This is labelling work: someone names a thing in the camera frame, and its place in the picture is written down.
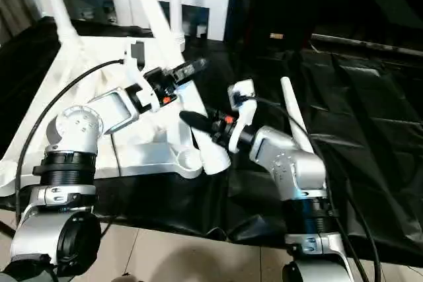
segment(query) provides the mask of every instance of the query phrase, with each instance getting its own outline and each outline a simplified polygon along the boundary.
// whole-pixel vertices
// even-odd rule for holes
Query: black plastic sheet
[[[138,28],[78,22],[84,35],[144,36]],[[10,143],[59,44],[43,20],[0,49],[4,82],[2,145]],[[342,222],[362,258],[371,259],[364,232],[345,200],[353,195],[375,236],[382,261],[421,265],[423,260],[423,73],[363,59],[317,53],[243,57],[222,43],[188,41],[186,59],[206,57],[210,67],[196,79],[204,103],[230,112],[227,86],[253,78],[258,96],[284,103],[280,77],[291,78],[309,132],[325,156]],[[20,85],[22,74],[34,76]],[[282,113],[259,104],[253,125],[289,133]],[[104,221],[242,244],[283,248],[285,223],[269,175],[241,153],[231,168],[185,180],[155,174],[96,180],[95,212]],[[23,204],[29,189],[23,190]],[[14,197],[0,199],[13,209]]]

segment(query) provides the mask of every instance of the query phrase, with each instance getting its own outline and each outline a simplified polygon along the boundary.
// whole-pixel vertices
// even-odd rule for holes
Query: white pole
[[[50,0],[53,9],[53,16],[58,26],[58,37],[60,43],[73,42],[79,43],[78,33],[71,24],[71,19],[67,14],[66,6],[63,0]]]
[[[185,36],[182,30],[182,4],[180,0],[171,0],[171,29],[180,50],[185,50]]]
[[[286,110],[288,111],[288,114],[291,115],[291,117],[299,123],[299,125],[305,129],[305,124],[303,120],[303,116],[301,115],[301,112],[299,111],[297,99],[295,97],[295,93],[293,92],[291,81],[289,80],[289,77],[282,77],[280,79],[280,83],[282,85],[282,91],[284,92],[284,98],[285,98],[285,104],[286,104]],[[298,126],[289,120],[289,124],[291,126],[292,131],[292,137],[295,141],[297,141],[300,148],[302,148],[304,151],[314,153],[313,147],[310,144],[309,138],[302,132]]]
[[[175,41],[163,10],[157,0],[140,1],[144,13],[147,15],[150,23],[151,31],[153,32],[163,57],[165,58],[167,67],[169,69],[173,69],[184,63],[184,58],[180,52],[180,48]],[[200,94],[198,93],[197,87],[193,81],[189,81],[188,83],[182,85],[176,92],[185,110],[207,116],[206,109],[204,108]],[[227,155],[225,149],[216,145],[210,139],[208,134],[196,129],[192,129],[192,132],[196,138],[198,147],[200,148],[204,171],[206,171],[207,174],[216,174],[231,165],[231,161],[229,160],[229,156]]]

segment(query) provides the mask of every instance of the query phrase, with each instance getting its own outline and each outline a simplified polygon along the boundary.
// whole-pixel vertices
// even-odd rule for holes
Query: white bracket
[[[151,104],[151,111],[156,112],[160,109],[159,99],[157,98],[157,95],[155,94],[151,85],[139,71],[137,59],[132,57],[131,54],[132,45],[135,43],[136,40],[128,42],[125,54],[125,66],[129,72],[129,76],[134,80],[135,83],[139,85],[139,87],[141,87],[141,90],[136,92],[141,105],[144,107],[148,104]]]
[[[237,153],[239,137],[241,136],[245,126],[252,124],[252,119],[254,118],[254,114],[256,113],[257,109],[257,101],[246,100],[240,104],[237,104],[234,97],[237,95],[254,97],[255,91],[252,79],[246,79],[244,81],[235,83],[227,89],[227,93],[229,95],[229,101],[231,103],[232,110],[239,113],[237,124],[235,125],[228,145],[229,151],[232,153]]]

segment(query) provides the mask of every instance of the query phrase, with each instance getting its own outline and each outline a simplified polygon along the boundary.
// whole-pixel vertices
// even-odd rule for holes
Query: white metal frame
[[[157,0],[140,0],[145,12],[148,13],[154,38],[137,39],[145,44],[146,65],[143,72],[156,67],[173,68],[184,63],[180,52],[180,46],[176,42],[169,24]],[[49,71],[46,74],[36,96],[34,97],[28,112],[21,122],[17,133],[13,137],[5,156],[0,161],[0,196],[13,193],[13,183],[16,171],[16,161],[30,128],[34,124],[46,104],[69,82],[79,76],[85,70],[111,59],[124,58],[124,52],[128,43],[134,38],[110,38],[110,37],[79,37],[71,25],[69,15],[65,10],[63,0],[50,0],[53,14],[58,26],[58,36],[61,48],[56,55]],[[31,170],[40,162],[42,151],[47,145],[47,124],[63,109],[74,104],[84,104],[96,94],[110,90],[116,86],[126,87],[131,82],[125,65],[111,65],[100,72],[93,73],[87,80],[81,81],[75,90],[70,91],[50,110],[44,121],[38,127],[37,132],[28,148],[25,156],[22,175],[22,187],[36,184],[38,179],[32,176]],[[198,94],[196,85],[190,81],[182,85],[176,92],[179,101],[161,108],[158,112],[145,113],[140,119],[116,134],[116,142],[121,146],[131,147],[140,143],[167,142],[173,146],[183,145],[192,147],[191,134],[186,132],[189,127],[179,118],[180,110],[191,110],[206,114],[206,110]],[[164,131],[157,136],[156,128]],[[209,135],[193,130],[202,165],[207,174],[215,174],[225,170],[231,164],[226,151],[213,143]],[[95,178],[117,176],[116,162],[110,153],[110,140],[102,138],[98,144],[97,172]],[[133,164],[126,158],[121,158],[121,163]]]

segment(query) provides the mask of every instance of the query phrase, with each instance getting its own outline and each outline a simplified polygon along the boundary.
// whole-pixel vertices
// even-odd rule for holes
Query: white plastic part
[[[54,20],[58,26],[59,41],[64,44],[71,42],[80,45],[79,37],[71,24],[71,19],[67,14],[66,6],[63,0],[50,0],[53,9]]]
[[[180,51],[185,50],[185,35],[182,31],[182,4],[180,0],[171,0],[171,30]]]
[[[288,114],[291,115],[291,117],[305,130],[305,124],[303,120],[303,116],[301,115],[301,112],[299,111],[297,99],[295,97],[295,93],[293,92],[291,81],[289,80],[289,77],[282,77],[280,79],[280,83],[282,85],[282,91],[284,92],[284,98],[285,98],[285,104],[286,104],[286,110],[288,111]],[[289,124],[291,126],[292,131],[292,137],[294,140],[298,143],[298,145],[303,149],[304,151],[314,153],[313,147],[311,146],[309,138],[302,132],[302,130],[295,124],[295,122],[292,122],[292,120],[289,120]]]
[[[232,110],[238,111],[239,117],[237,124],[233,129],[231,138],[229,139],[228,149],[232,153],[238,152],[238,141],[243,129],[246,125],[252,124],[252,119],[257,109],[257,101],[255,100],[246,100],[240,106],[236,105],[233,96],[235,93],[239,93],[241,96],[254,96],[254,83],[252,79],[246,79],[245,81],[240,81],[230,86],[227,89],[229,95],[229,101],[231,103]]]
[[[130,78],[141,87],[141,90],[136,93],[141,105],[144,107],[148,104],[151,105],[151,111],[157,112],[160,109],[160,102],[157,95],[154,93],[153,88],[144,78],[143,74],[138,69],[137,59],[132,57],[131,47],[137,40],[128,42],[125,55],[125,66],[128,70]]]
[[[180,47],[174,39],[169,25],[166,21],[163,10],[157,0],[140,0],[144,13],[147,15],[151,31],[157,41],[160,51],[163,54],[166,66],[173,69],[184,63]],[[200,94],[193,81],[179,87],[176,91],[182,101],[183,108],[188,111],[197,112],[207,116]],[[192,129],[200,148],[204,171],[207,174],[216,174],[231,165],[229,156],[223,147],[216,145],[206,133]]]

